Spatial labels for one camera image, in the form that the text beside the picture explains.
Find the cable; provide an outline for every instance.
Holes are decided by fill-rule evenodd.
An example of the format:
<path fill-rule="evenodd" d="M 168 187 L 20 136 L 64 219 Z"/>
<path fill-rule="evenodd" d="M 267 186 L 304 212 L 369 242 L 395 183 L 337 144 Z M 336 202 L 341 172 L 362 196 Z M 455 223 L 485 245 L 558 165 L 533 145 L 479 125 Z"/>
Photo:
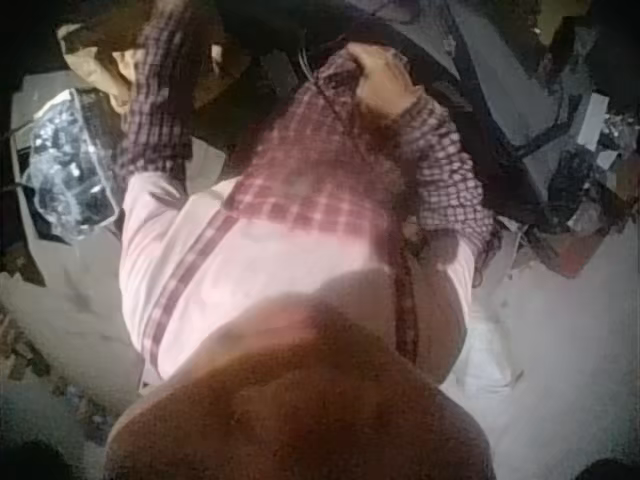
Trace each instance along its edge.
<path fill-rule="evenodd" d="M 314 49 L 314 52 L 319 52 L 319 51 L 323 51 L 326 50 L 327 48 L 338 44 L 342 41 L 344 41 L 347 38 L 347 35 L 354 30 L 358 25 L 364 23 L 365 21 L 367 21 L 369 19 L 369 17 L 374 17 L 374 18 L 379 18 L 380 20 L 383 20 L 385 22 L 389 22 L 389 23 L 397 23 L 400 25 L 411 25 L 413 23 L 415 23 L 415 21 L 420 17 L 420 15 L 422 14 L 422 9 L 418 8 L 418 10 L 411 16 L 411 18 L 409 20 L 403 20 L 403 21 L 398 21 L 398 20 L 390 20 L 387 18 L 384 18 L 382 16 L 380 16 L 380 14 L 388 7 L 390 7 L 391 5 L 393 5 L 394 3 L 396 3 L 398 0 L 387 0 L 385 2 L 382 2 L 380 5 L 378 5 L 376 8 L 374 8 L 371 11 L 366 11 L 366 15 L 363 15 L 362 18 L 360 18 L 359 20 L 354 21 L 349 28 L 347 29 L 346 32 L 342 33 L 341 35 L 339 35 L 337 38 L 330 40 L 326 43 L 323 43 L 322 45 L 318 46 L 316 49 Z"/>
<path fill-rule="evenodd" d="M 16 190 L 20 190 L 21 188 L 31 188 L 29 185 L 25 185 L 24 183 L 14 183 L 12 185 L 7 185 L 6 187 L 2 187 L 0 189 L 0 194 L 15 192 Z"/>

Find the paper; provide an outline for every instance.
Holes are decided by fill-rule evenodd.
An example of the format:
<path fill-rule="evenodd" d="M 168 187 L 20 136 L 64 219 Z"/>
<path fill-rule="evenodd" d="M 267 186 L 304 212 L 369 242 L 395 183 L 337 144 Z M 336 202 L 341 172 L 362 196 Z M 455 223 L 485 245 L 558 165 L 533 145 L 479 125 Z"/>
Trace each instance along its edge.
<path fill-rule="evenodd" d="M 609 170 L 613 162 L 618 158 L 619 153 L 615 150 L 605 150 L 604 152 L 600 152 L 598 154 L 598 159 L 596 163 L 602 167 L 603 170 Z"/>
<path fill-rule="evenodd" d="M 608 106 L 609 97 L 598 93 L 591 94 L 587 113 L 578 135 L 578 144 L 584 145 L 592 152 L 595 152 L 598 147 Z"/>

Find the plaid shirt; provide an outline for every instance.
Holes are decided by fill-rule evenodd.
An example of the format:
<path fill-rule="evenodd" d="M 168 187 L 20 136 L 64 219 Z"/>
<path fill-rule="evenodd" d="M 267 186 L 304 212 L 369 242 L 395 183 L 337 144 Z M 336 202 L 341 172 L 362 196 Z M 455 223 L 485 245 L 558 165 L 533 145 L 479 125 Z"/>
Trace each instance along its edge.
<path fill-rule="evenodd" d="M 156 15 L 141 36 L 145 54 L 136 65 L 135 95 L 118 163 L 125 181 L 137 173 L 162 172 L 184 182 L 198 65 L 196 37 L 187 32 L 194 25 L 189 11 L 164 13 Z M 447 111 L 423 96 L 381 135 L 359 114 L 358 80 L 354 61 L 346 52 L 338 53 L 318 72 L 317 83 L 305 84 L 237 153 L 250 156 L 250 167 L 151 309 L 142 350 L 152 365 L 157 367 L 159 346 L 178 299 L 238 219 L 266 220 L 374 245 L 381 261 L 395 272 L 396 346 L 415 361 L 419 339 L 413 289 L 401 218 L 394 211 L 405 184 L 403 173 L 413 168 L 415 178 L 417 172 L 418 220 L 425 231 L 453 230 L 478 253 L 491 234 L 493 217 L 481 206 L 482 187 Z"/>

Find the wire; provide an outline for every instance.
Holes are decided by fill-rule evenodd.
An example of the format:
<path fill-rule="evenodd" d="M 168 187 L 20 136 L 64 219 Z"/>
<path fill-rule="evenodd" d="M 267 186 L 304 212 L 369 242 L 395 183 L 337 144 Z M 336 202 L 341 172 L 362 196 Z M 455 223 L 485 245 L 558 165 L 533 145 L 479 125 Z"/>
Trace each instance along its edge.
<path fill-rule="evenodd" d="M 7 185 L 6 187 L 2 187 L 0 189 L 0 194 L 15 192 L 16 190 L 20 190 L 21 188 L 31 188 L 29 185 L 25 185 L 24 183 L 14 183 L 12 185 Z"/>
<path fill-rule="evenodd" d="M 373 10 L 367 12 L 368 15 L 366 15 L 363 18 L 361 18 L 361 19 L 355 21 L 354 23 L 352 23 L 351 26 L 349 27 L 349 29 L 346 32 L 344 32 L 343 34 L 341 34 L 340 36 L 338 36 L 336 39 L 331 40 L 331 41 L 329 41 L 327 43 L 324 43 L 324 44 L 320 45 L 316 49 L 316 52 L 317 51 L 321 51 L 321 50 L 325 50 L 330 46 L 333 46 L 333 45 L 335 45 L 337 43 L 342 42 L 343 40 L 345 40 L 347 38 L 347 35 L 349 34 L 349 32 L 351 32 L 356 26 L 358 26 L 361 23 L 363 23 L 369 17 L 377 17 L 377 18 L 380 18 L 383 21 L 399 23 L 399 24 L 403 24 L 403 25 L 409 25 L 409 24 L 414 23 L 416 21 L 416 19 L 419 18 L 420 15 L 422 14 L 422 9 L 418 8 L 416 10 L 416 12 L 412 15 L 412 17 L 409 20 L 406 20 L 406 21 L 392 21 L 392 20 L 385 19 L 384 17 L 380 16 L 380 13 L 382 13 L 386 8 L 390 7 L 392 4 L 397 3 L 397 1 L 398 0 L 386 0 L 385 2 L 382 2 L 380 5 L 378 5 Z M 331 113 L 333 114 L 333 116 L 336 118 L 336 120 L 338 120 L 338 122 L 340 123 L 340 126 L 342 127 L 342 130 L 344 131 L 345 136 L 351 141 L 351 143 L 352 143 L 354 149 L 356 150 L 357 154 L 361 157 L 361 159 L 363 161 L 366 161 L 366 155 L 365 155 L 362 147 L 360 146 L 360 144 L 357 142 L 357 140 L 351 134 L 352 132 L 351 132 L 351 129 L 349 128 L 349 125 L 348 125 L 347 121 L 344 118 L 342 118 L 342 115 L 340 115 L 340 112 L 338 112 L 338 110 L 336 109 L 335 105 L 331 101 L 331 98 L 329 98 L 327 93 L 322 88 L 322 85 L 320 85 L 320 82 L 318 81 L 317 77 L 313 74 L 311 66 L 309 65 L 309 58 L 307 56 L 306 32 L 303 32 L 303 34 L 302 34 L 301 43 L 302 43 L 302 45 L 301 45 L 300 49 L 298 50 L 298 63 L 300 64 L 300 69 L 304 73 L 305 77 L 307 77 L 307 80 L 309 82 L 311 82 L 313 84 L 313 86 L 316 88 L 316 90 L 318 91 L 319 95 L 322 97 L 322 99 L 325 101 L 325 103 L 327 104 L 327 106 L 331 110 Z"/>
<path fill-rule="evenodd" d="M 393 5 L 394 3 L 396 3 L 398 0 L 387 0 L 385 2 L 382 2 L 380 5 L 378 5 L 376 8 L 374 8 L 371 11 L 367 11 L 366 15 L 363 15 L 362 18 L 354 21 L 349 28 L 347 29 L 346 32 L 342 33 L 341 35 L 339 35 L 337 38 L 330 40 L 326 43 L 323 43 L 322 45 L 318 46 L 316 49 L 314 49 L 315 52 L 318 51 L 322 51 L 322 50 L 326 50 L 327 48 L 334 46 L 342 41 L 344 41 L 347 36 L 349 35 L 349 33 L 354 30 L 358 25 L 364 23 L 365 21 L 367 21 L 370 17 L 374 17 L 374 18 L 379 18 L 380 20 L 383 20 L 385 22 L 389 22 L 389 23 L 398 23 L 400 25 L 411 25 L 412 23 L 414 23 L 416 21 L 417 18 L 420 17 L 422 10 L 418 9 L 416 11 L 416 13 L 414 13 L 411 18 L 409 20 L 403 20 L 403 21 L 398 21 L 398 20 L 390 20 L 387 18 L 384 18 L 382 16 L 380 16 L 380 14 L 387 9 L 388 7 L 390 7 L 391 5 Z"/>

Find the cloth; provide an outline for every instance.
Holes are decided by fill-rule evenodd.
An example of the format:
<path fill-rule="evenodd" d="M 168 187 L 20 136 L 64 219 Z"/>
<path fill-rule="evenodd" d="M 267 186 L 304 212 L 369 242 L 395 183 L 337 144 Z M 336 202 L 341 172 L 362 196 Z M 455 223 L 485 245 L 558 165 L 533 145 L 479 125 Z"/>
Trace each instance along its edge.
<path fill-rule="evenodd" d="M 383 139 L 359 115 L 359 70 L 341 52 L 239 153 L 252 159 L 241 178 L 187 198 L 193 21 L 188 11 L 159 15 L 141 37 L 118 164 L 128 180 L 120 282 L 134 345 L 167 378 L 247 308 L 303 293 L 420 366 L 437 336 L 420 267 L 402 249 L 402 173 L 417 168 L 420 226 L 455 234 L 442 270 L 463 314 L 474 255 L 493 226 L 448 113 L 425 96 Z"/>
<path fill-rule="evenodd" d="M 126 114 L 135 83 L 136 38 L 150 16 L 153 2 L 130 0 L 84 24 L 63 25 L 57 31 L 62 55 L 87 83 L 107 93 L 119 114 Z M 225 35 L 215 8 L 208 7 L 207 37 L 211 46 L 199 72 L 194 104 L 200 108 L 218 97 L 249 66 L 251 59 Z M 224 47 L 224 57 L 220 52 Z"/>

